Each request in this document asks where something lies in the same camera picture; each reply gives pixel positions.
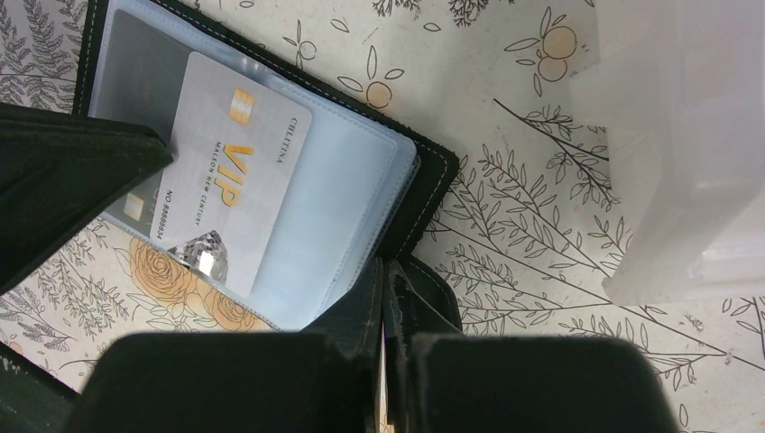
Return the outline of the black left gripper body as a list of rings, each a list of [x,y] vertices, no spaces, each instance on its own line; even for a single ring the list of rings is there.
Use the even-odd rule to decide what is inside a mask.
[[[1,345],[1,430],[62,432],[78,394],[7,345]]]

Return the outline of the white plastic card box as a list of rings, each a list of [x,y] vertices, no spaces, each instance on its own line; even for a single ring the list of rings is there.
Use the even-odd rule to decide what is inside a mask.
[[[633,231],[604,291],[638,305],[764,291],[764,4],[600,1],[600,59],[569,82],[607,132]]]

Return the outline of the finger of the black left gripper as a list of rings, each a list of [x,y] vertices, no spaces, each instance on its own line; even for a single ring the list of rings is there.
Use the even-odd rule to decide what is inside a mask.
[[[1,105],[1,291],[172,162],[153,129]]]

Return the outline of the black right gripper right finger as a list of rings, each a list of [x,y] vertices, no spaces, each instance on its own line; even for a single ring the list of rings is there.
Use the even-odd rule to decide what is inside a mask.
[[[646,359],[603,337],[466,336],[423,263],[384,265],[387,419],[399,432],[674,432]]]

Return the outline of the black leather card holder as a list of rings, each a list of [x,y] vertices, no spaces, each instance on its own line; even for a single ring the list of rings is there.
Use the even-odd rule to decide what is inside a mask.
[[[131,235],[117,260],[142,292],[138,305],[156,311],[162,329],[300,330],[352,289],[370,259],[413,249],[456,175],[456,156],[179,1],[88,4],[77,114],[94,117],[91,98],[117,9],[312,114],[246,297],[151,240],[161,175],[175,160],[106,208],[106,216]]]

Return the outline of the white VIP card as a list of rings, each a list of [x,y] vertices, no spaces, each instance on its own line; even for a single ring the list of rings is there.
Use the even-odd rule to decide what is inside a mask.
[[[151,240],[248,296],[311,121],[306,107],[191,52]]]

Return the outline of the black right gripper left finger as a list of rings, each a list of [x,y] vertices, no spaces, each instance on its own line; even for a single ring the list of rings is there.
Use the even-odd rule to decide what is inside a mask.
[[[383,261],[296,332],[141,333],[103,354],[68,432],[373,432]]]

